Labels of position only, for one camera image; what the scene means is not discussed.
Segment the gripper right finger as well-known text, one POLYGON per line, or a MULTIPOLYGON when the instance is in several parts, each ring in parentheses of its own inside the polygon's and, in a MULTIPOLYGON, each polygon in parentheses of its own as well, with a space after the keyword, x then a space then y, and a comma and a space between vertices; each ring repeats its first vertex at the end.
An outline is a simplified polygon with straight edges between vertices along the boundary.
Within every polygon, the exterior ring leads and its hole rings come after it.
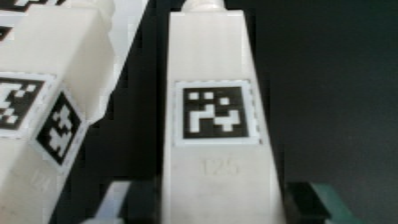
POLYGON ((287 224, 365 224, 344 205, 333 188, 314 182, 285 184, 287 224))

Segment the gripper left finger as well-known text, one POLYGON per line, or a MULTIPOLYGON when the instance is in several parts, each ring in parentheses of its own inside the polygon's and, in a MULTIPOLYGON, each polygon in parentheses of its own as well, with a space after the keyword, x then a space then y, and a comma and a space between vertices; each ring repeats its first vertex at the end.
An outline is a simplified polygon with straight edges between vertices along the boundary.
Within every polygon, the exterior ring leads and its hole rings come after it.
POLYGON ((94 216, 81 224, 156 224, 156 188, 150 180, 110 183, 94 216))

